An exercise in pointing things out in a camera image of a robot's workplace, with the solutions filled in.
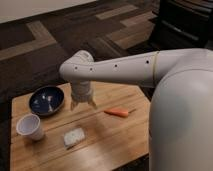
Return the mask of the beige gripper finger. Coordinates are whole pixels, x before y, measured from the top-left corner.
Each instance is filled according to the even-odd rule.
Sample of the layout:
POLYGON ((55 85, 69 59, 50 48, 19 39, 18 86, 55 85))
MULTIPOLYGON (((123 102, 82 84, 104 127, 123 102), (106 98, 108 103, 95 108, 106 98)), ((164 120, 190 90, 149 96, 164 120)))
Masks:
POLYGON ((89 104, 90 106, 92 106, 94 109, 97 109, 97 105, 96 105, 96 103, 94 102, 93 99, 90 99, 89 102, 88 102, 88 104, 89 104))
POLYGON ((78 105, 78 102, 76 101, 71 101, 71 104, 70 104, 70 109, 71 111, 73 111, 78 105))

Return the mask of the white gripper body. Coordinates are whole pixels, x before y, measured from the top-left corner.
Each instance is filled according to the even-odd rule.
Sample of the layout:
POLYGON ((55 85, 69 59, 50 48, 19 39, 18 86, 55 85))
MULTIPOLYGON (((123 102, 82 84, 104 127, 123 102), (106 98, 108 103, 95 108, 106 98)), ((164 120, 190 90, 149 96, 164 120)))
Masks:
POLYGON ((71 84, 71 97, 75 102, 89 102, 92 96, 93 90, 90 81, 74 82, 71 84))

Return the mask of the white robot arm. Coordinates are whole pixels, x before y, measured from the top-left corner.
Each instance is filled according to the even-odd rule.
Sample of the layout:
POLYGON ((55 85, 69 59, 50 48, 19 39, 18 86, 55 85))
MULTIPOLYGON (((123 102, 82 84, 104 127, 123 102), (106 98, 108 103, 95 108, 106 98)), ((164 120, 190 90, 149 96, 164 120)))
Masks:
POLYGON ((99 62, 80 50, 59 72, 76 98, 91 81, 153 87, 149 171, 213 171, 213 50, 160 50, 99 62))

